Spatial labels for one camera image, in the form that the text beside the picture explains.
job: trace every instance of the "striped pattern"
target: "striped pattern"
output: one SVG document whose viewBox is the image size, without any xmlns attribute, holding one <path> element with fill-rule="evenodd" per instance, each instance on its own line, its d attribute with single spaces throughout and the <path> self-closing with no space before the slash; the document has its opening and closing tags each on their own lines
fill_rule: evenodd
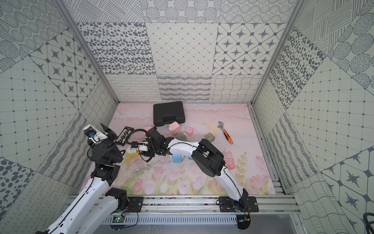
<svg viewBox="0 0 374 234">
<path fill-rule="evenodd" d="M 286 187 L 318 173 L 317 165 L 286 112 L 272 129 L 267 140 Z"/>
<path fill-rule="evenodd" d="M 144 22 L 140 0 L 65 0 L 76 22 Z"/>
<path fill-rule="evenodd" d="M 86 156 L 89 148 L 83 127 L 88 121 L 78 112 L 66 128 L 56 145 L 43 162 L 38 172 L 77 188 L 90 166 Z"/>
<path fill-rule="evenodd" d="M 356 233 L 320 173 L 293 185 L 287 193 L 295 196 L 311 234 Z"/>
<path fill-rule="evenodd" d="M 307 0 L 295 27 L 328 53 L 352 22 L 365 0 Z"/>
<path fill-rule="evenodd" d="M 163 101 L 209 101 L 212 76 L 157 76 Z"/>
</svg>

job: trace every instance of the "patterned wall panel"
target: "patterned wall panel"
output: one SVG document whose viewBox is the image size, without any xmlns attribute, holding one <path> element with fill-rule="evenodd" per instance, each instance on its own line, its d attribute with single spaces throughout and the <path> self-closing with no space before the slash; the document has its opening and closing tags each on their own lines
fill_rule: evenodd
<svg viewBox="0 0 374 234">
<path fill-rule="evenodd" d="M 319 172 L 286 112 L 267 136 L 267 142 L 286 188 Z"/>
<path fill-rule="evenodd" d="M 102 130 L 100 123 L 109 126 L 116 108 L 117 102 L 109 94 L 101 80 L 97 78 L 95 89 L 88 95 L 87 101 L 82 104 L 79 111 L 89 124 Z"/>
<path fill-rule="evenodd" d="M 285 24 L 218 24 L 214 75 L 263 75 Z"/>
<path fill-rule="evenodd" d="M 146 23 L 157 75 L 211 75 L 217 24 Z"/>
<path fill-rule="evenodd" d="M 82 126 L 108 124 L 116 102 L 49 0 L 5 0 L 0 12 L 0 233 L 35 233 L 82 182 Z M 89 115 L 87 97 L 100 104 Z"/>
<path fill-rule="evenodd" d="M 284 108 L 288 108 L 326 55 L 293 29 L 269 76 Z"/>
<path fill-rule="evenodd" d="M 67 28 L 50 0 L 0 3 L 0 25 L 29 54 Z"/>
<path fill-rule="evenodd" d="M 105 74 L 155 74 L 145 24 L 98 22 L 78 27 Z"/>
<path fill-rule="evenodd" d="M 36 170 L 78 110 L 29 57 L 0 80 L 1 156 Z"/>
<path fill-rule="evenodd" d="M 119 101 L 162 101 L 156 75 L 108 75 Z"/>
<path fill-rule="evenodd" d="M 374 209 L 373 155 L 374 148 L 369 147 L 322 171 L 356 233 L 365 233 L 362 214 Z"/>
<path fill-rule="evenodd" d="M 316 164 L 326 169 L 374 145 L 374 96 L 326 58 L 287 109 Z"/>
<path fill-rule="evenodd" d="M 307 0 L 295 27 L 320 50 L 328 53 L 365 2 L 366 0 Z"/>
<path fill-rule="evenodd" d="M 210 102 L 236 102 L 252 100 L 262 76 L 259 75 L 213 75 Z"/>
<path fill-rule="evenodd" d="M 157 76 L 163 101 L 208 101 L 211 76 Z"/>
<path fill-rule="evenodd" d="M 140 0 L 64 0 L 76 22 L 144 22 Z"/>
<path fill-rule="evenodd" d="M 85 176 L 82 172 L 91 164 L 86 156 L 87 137 L 83 134 L 83 127 L 88 124 L 78 112 L 37 171 L 78 188 Z"/>
<path fill-rule="evenodd" d="M 264 135 L 267 136 L 285 112 L 270 82 L 266 79 L 255 102 L 256 113 Z"/>
<path fill-rule="evenodd" d="M 347 27 L 328 56 L 374 95 L 374 7 L 367 7 Z"/>
<path fill-rule="evenodd" d="M 35 172 L 15 204 L 0 221 L 1 233 L 44 231 L 60 215 L 68 195 L 77 189 Z"/>
<path fill-rule="evenodd" d="M 1 187 L 0 223 L 6 212 L 13 206 L 35 171 L 4 158 L 0 159 Z"/>
<path fill-rule="evenodd" d="M 36 49 L 30 58 L 77 109 L 95 86 L 94 68 L 69 29 Z"/>
<path fill-rule="evenodd" d="M 222 0 L 220 22 L 287 23 L 296 0 Z"/>
<path fill-rule="evenodd" d="M 221 0 L 141 0 L 145 22 L 218 23 Z"/>
<path fill-rule="evenodd" d="M 20 59 L 26 57 L 26 52 L 0 26 L 0 72 L 5 71 Z"/>
<path fill-rule="evenodd" d="M 310 234 L 358 233 L 321 174 L 293 185 L 287 192 L 295 196 Z"/>
</svg>

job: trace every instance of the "polka dot pattern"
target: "polka dot pattern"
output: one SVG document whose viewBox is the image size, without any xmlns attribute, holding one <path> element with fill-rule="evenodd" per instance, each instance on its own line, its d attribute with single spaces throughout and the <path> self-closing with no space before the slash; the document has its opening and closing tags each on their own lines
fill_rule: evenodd
<svg viewBox="0 0 374 234">
<path fill-rule="evenodd" d="M 290 106 L 325 57 L 306 36 L 293 29 L 269 77 L 284 108 Z"/>
<path fill-rule="evenodd" d="M 155 74 L 144 23 L 79 23 L 78 26 L 105 74 Z"/>
</svg>

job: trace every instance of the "black toolbox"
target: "black toolbox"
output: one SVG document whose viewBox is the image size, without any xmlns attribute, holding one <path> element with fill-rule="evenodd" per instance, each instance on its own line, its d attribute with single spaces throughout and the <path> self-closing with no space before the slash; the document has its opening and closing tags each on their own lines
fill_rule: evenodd
<svg viewBox="0 0 374 234">
<path fill-rule="evenodd" d="M 179 124 L 186 121 L 181 101 L 153 105 L 153 123 L 156 127 L 171 124 L 174 121 L 177 121 Z"/>
</svg>

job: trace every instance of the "pink container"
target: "pink container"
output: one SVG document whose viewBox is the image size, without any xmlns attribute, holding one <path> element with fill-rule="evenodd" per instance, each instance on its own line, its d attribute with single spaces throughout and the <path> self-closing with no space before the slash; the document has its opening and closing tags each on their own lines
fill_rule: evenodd
<svg viewBox="0 0 374 234">
<path fill-rule="evenodd" d="M 173 122 L 169 125 L 169 131 L 172 135 L 177 135 L 180 130 L 181 126 L 179 126 L 179 123 L 177 122 Z"/>
<path fill-rule="evenodd" d="M 187 135 L 189 135 L 189 136 L 192 136 L 192 134 L 193 134 L 194 131 L 195 131 L 194 128 L 191 128 L 191 127 L 188 127 L 188 126 L 184 129 L 184 132 L 185 132 Z"/>
<path fill-rule="evenodd" d="M 235 169 L 235 163 L 234 163 L 234 159 L 233 158 L 225 158 L 225 162 L 226 162 L 226 167 L 229 170 Z"/>
</svg>

